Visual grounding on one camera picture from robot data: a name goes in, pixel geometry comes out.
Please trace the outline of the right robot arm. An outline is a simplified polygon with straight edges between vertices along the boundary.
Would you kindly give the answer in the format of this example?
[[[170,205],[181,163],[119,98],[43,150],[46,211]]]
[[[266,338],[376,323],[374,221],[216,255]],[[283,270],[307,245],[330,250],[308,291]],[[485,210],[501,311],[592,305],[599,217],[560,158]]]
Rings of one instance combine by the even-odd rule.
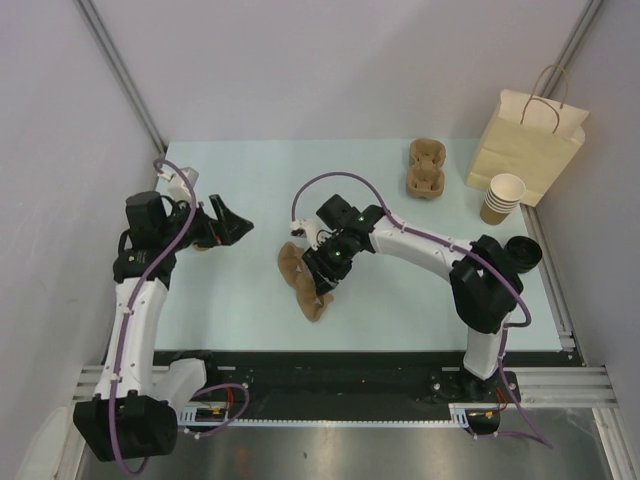
[[[358,210],[339,195],[329,198],[315,218],[293,220],[290,228],[309,243],[302,259],[319,296],[331,292],[364,251],[399,258],[448,282],[456,313],[467,327],[467,346],[460,371],[435,381],[433,389],[445,398],[473,401],[496,391],[504,327],[523,284],[494,238],[448,239],[401,224],[378,205]]]

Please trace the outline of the brown paper bag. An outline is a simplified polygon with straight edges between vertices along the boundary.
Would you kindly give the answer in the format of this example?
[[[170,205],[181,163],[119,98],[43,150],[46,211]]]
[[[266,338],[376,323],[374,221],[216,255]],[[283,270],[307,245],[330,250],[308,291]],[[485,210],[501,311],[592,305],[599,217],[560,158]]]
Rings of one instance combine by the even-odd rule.
[[[498,174],[523,180],[522,203],[535,207],[585,142],[589,112],[560,101],[504,89],[479,140],[466,185],[485,190]]]

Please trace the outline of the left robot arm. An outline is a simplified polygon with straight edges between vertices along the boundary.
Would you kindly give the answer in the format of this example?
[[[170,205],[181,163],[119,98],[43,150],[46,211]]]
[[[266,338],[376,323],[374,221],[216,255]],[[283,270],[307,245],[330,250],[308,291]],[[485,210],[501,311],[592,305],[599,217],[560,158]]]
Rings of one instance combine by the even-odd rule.
[[[179,251],[231,246],[254,227],[217,194],[215,214],[199,204],[157,191],[126,200],[128,229],[113,265],[116,312],[102,374],[91,399],[76,404],[73,422],[102,462],[171,453],[178,416],[196,396],[207,400],[221,387],[220,374],[197,358],[174,362],[153,379],[157,328]]]

